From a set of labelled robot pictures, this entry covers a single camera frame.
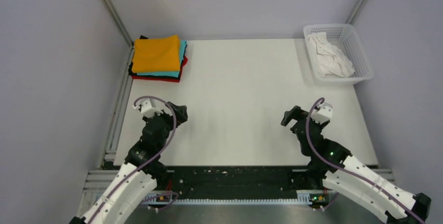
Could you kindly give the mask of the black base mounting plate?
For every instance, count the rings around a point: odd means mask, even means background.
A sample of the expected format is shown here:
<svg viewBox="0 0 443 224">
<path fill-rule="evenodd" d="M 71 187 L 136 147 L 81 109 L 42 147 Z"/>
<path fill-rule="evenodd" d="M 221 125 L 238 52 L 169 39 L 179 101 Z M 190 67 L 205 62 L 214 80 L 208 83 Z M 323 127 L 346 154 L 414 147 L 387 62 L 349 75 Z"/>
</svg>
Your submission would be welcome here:
<svg viewBox="0 0 443 224">
<path fill-rule="evenodd" d="M 169 166 L 157 191 L 185 200 L 296 199 L 302 191 L 330 193 L 306 166 Z"/>
</svg>

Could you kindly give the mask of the folded teal t shirt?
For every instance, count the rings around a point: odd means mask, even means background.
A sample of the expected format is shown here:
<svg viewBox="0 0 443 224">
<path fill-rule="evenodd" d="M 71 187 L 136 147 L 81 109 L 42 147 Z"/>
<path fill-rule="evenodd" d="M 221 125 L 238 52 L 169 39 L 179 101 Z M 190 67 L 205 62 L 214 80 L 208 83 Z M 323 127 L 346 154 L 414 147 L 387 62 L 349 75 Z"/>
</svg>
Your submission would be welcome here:
<svg viewBox="0 0 443 224">
<path fill-rule="evenodd" d="M 181 66 L 184 65 L 185 51 L 186 51 L 187 45 L 188 45 L 188 42 L 186 40 L 180 41 L 179 56 L 180 56 Z M 150 73 L 137 73 L 137 76 L 168 76 L 168 77 L 178 78 L 180 73 L 181 73 L 181 70 L 179 70 L 179 71 L 160 71 L 160 72 L 150 72 Z"/>
</svg>

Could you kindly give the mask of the white plastic basket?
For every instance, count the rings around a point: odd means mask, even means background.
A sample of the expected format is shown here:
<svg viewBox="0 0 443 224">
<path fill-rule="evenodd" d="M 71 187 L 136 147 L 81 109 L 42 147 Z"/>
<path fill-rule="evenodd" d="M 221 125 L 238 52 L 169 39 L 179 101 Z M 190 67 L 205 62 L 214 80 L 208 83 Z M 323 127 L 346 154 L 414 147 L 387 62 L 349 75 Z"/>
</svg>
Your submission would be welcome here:
<svg viewBox="0 0 443 224">
<path fill-rule="evenodd" d="M 312 33 L 325 32 L 327 39 L 337 46 L 353 63 L 355 73 L 348 78 L 340 78 L 333 75 L 321 77 L 317 70 L 317 60 L 314 56 L 314 47 L 308 42 L 308 35 Z M 374 69 L 370 64 L 363 43 L 354 26 L 347 23 L 326 23 L 308 25 L 303 28 L 308 60 L 311 73 L 317 85 L 354 85 L 374 77 Z"/>
</svg>

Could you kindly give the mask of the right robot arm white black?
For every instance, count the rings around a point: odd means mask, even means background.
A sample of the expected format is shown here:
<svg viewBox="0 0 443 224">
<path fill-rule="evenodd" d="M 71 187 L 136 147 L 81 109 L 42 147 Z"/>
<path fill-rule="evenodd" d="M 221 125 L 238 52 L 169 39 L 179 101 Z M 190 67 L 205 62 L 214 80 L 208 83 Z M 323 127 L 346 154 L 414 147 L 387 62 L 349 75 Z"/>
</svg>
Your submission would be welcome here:
<svg viewBox="0 0 443 224">
<path fill-rule="evenodd" d="M 424 193 L 402 190 L 363 164 L 350 150 L 323 136 L 333 107 L 318 103 L 311 111 L 294 106 L 284 113 L 282 126 L 296 123 L 291 132 L 300 143 L 301 153 L 310 158 L 298 186 L 325 188 L 345 196 L 365 208 L 383 223 L 425 223 L 431 198 Z"/>
</svg>

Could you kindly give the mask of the folded red t shirt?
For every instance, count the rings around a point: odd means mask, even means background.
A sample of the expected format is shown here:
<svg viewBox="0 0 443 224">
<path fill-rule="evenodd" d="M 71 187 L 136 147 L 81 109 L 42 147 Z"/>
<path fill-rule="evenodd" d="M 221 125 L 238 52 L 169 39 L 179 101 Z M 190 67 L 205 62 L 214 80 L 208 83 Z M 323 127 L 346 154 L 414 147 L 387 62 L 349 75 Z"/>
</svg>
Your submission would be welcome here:
<svg viewBox="0 0 443 224">
<path fill-rule="evenodd" d="M 132 77 L 133 79 L 139 79 L 139 80 L 157 80 L 157 81 L 166 81 L 166 82 L 176 82 L 176 83 L 178 83 L 178 82 L 180 82 L 181 75 L 182 75 L 182 72 L 183 72 L 183 68 L 187 64 L 187 62 L 188 62 L 188 58 L 185 56 L 184 65 L 181 66 L 181 69 L 180 69 L 181 73 L 180 73 L 178 78 L 168 77 L 168 76 L 130 76 L 130 77 Z"/>
</svg>

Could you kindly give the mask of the left aluminium frame rail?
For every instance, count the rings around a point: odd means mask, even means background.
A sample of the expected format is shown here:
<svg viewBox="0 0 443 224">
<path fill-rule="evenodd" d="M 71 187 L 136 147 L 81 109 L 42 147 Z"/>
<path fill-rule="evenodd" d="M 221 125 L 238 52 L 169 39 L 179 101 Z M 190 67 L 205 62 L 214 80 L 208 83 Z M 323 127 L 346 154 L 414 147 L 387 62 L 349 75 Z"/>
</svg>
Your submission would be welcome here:
<svg viewBox="0 0 443 224">
<path fill-rule="evenodd" d="M 116 94 L 114 95 L 114 97 L 112 99 L 112 103 L 107 107 L 107 109 L 110 110 L 110 115 L 109 115 L 107 125 L 106 125 L 106 135 L 100 145 L 99 158 L 98 158 L 97 165 L 96 165 L 96 167 L 98 169 L 101 169 L 101 167 L 103 166 L 104 159 L 105 159 L 105 156 L 106 156 L 106 153 L 108 150 L 107 145 L 108 145 L 109 139 L 112 139 L 111 133 L 112 133 L 112 126 L 113 126 L 113 122 L 114 122 L 114 116 L 115 116 L 115 112 L 117 109 L 117 105 L 120 100 L 122 86 L 125 83 L 125 81 L 124 81 L 124 77 L 125 77 L 124 73 L 126 71 L 125 67 L 127 65 L 127 61 L 130 57 L 130 51 L 133 46 L 131 36 L 128 33 L 123 21 L 121 20 L 116 8 L 114 7 L 112 0 L 101 0 L 101 1 L 105 5 L 109 15 L 111 16 L 114 25 L 116 26 L 118 32 L 120 33 L 120 36 L 123 38 L 123 40 L 126 44 L 126 50 L 124 52 L 123 60 L 122 60 L 122 63 L 120 64 L 119 71 L 117 74 Z"/>
</svg>

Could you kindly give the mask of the folded black t shirt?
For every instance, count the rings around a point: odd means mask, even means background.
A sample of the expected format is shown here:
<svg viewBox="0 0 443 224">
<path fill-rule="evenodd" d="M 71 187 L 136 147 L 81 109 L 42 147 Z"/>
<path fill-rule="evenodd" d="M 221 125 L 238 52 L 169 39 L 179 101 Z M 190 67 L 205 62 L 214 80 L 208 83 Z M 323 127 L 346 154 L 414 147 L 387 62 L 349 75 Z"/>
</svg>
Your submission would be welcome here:
<svg viewBox="0 0 443 224">
<path fill-rule="evenodd" d="M 146 36 L 144 36 L 144 35 L 140 35 L 140 36 L 139 36 L 139 39 L 148 39 L 148 37 L 146 37 Z M 131 61 L 130 65 L 129 65 L 129 67 L 128 67 L 128 74 L 129 74 L 129 76 L 138 76 L 137 73 L 134 73 L 134 72 L 132 71 L 133 64 L 134 64 L 133 61 Z"/>
</svg>

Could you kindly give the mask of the white t shirt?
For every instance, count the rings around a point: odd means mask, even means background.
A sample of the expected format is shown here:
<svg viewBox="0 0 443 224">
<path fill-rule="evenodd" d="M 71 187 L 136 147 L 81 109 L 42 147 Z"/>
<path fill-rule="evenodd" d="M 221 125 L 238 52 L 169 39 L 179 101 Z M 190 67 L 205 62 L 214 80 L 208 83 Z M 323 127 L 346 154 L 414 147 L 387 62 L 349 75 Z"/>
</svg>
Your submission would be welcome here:
<svg viewBox="0 0 443 224">
<path fill-rule="evenodd" d="M 328 41 L 325 32 L 312 33 L 307 39 L 314 47 L 317 70 L 321 77 L 333 75 L 348 78 L 355 73 L 353 63 L 342 50 Z"/>
</svg>

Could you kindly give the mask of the folded orange t shirt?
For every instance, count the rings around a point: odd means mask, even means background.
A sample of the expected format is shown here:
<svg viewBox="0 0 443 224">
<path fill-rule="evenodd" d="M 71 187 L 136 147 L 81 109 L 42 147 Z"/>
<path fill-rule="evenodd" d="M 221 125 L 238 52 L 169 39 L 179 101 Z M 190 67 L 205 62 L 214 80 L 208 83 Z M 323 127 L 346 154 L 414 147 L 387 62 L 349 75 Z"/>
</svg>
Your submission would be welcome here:
<svg viewBox="0 0 443 224">
<path fill-rule="evenodd" d="M 132 72 L 175 72 L 181 68 L 180 39 L 177 35 L 159 39 L 137 39 L 134 42 Z"/>
</svg>

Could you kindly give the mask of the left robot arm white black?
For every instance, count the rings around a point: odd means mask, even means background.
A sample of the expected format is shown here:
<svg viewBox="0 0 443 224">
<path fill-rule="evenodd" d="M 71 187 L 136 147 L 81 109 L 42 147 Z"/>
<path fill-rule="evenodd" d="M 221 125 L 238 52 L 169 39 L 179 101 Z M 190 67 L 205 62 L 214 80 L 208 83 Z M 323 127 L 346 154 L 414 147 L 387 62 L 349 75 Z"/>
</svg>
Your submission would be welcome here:
<svg viewBox="0 0 443 224">
<path fill-rule="evenodd" d="M 165 112 L 152 99 L 136 101 L 145 126 L 139 140 L 129 149 L 110 185 L 93 206 L 71 223 L 125 223 L 130 214 L 154 189 L 165 187 L 167 167 L 159 159 L 177 128 L 188 120 L 187 107 L 167 102 Z"/>
</svg>

